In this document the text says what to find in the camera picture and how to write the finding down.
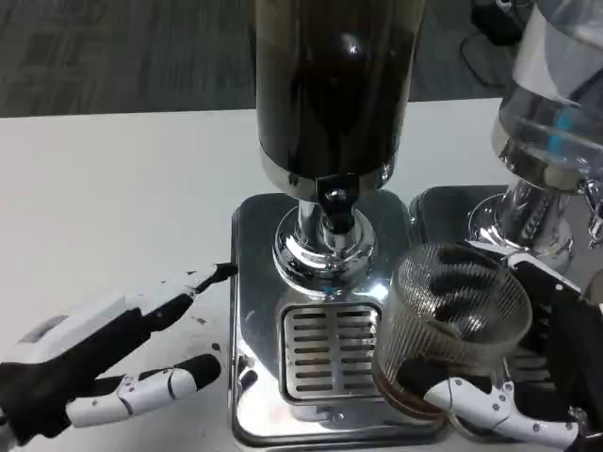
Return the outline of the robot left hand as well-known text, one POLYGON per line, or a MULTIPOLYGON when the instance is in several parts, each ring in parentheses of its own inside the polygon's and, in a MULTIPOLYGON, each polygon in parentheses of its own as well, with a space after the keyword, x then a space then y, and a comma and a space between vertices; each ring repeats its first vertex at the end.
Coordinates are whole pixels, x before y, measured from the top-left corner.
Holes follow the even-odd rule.
POLYGON ((67 428, 114 424, 201 391, 221 373, 202 354, 135 375, 105 372, 170 328, 208 287, 238 273, 233 263, 191 271, 154 291, 109 294, 51 317, 1 362, 1 448, 9 451, 67 428))

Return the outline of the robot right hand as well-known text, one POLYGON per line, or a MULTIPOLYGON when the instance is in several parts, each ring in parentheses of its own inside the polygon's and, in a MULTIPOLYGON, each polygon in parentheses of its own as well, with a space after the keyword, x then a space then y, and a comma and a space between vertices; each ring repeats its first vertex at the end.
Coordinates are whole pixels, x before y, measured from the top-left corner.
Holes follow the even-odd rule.
POLYGON ((397 382, 467 424, 563 451, 602 447, 602 309, 523 251, 410 251, 397 382))

